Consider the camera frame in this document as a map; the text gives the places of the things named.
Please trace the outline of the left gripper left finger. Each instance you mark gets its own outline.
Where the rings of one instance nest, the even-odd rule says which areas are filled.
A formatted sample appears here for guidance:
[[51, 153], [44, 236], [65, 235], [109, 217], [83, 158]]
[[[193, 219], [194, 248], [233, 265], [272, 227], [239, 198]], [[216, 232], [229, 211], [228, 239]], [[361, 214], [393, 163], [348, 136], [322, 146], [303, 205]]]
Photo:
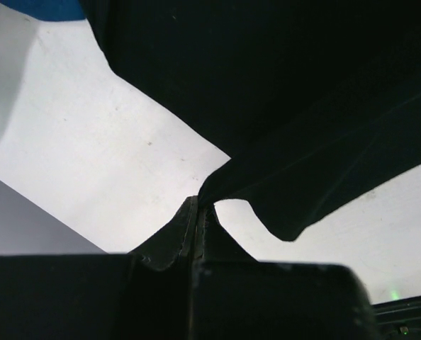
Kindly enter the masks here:
[[197, 216], [127, 254], [0, 256], [0, 339], [185, 339]]

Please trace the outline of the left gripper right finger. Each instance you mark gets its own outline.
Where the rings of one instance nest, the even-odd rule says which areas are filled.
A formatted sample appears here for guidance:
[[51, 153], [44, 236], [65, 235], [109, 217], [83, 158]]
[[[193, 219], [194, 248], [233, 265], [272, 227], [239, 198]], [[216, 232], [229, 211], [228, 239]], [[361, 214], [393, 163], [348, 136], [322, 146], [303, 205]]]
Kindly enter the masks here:
[[207, 209], [192, 269], [193, 339], [376, 339], [365, 288], [346, 266], [261, 262]]

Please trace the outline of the black t shirt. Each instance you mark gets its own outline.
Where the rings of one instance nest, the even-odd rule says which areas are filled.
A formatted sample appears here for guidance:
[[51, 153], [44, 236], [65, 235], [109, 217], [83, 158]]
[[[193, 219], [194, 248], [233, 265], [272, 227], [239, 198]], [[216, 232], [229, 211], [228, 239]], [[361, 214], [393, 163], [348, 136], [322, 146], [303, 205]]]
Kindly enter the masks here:
[[283, 241], [421, 164], [421, 1], [83, 1], [111, 70], [229, 156]]

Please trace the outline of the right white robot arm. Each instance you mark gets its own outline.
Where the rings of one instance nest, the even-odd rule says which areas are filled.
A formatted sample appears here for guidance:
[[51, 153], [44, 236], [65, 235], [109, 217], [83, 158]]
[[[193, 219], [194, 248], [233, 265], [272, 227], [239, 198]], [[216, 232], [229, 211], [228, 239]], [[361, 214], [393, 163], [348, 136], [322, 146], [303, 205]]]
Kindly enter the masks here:
[[421, 296], [373, 305], [385, 340], [421, 340]]

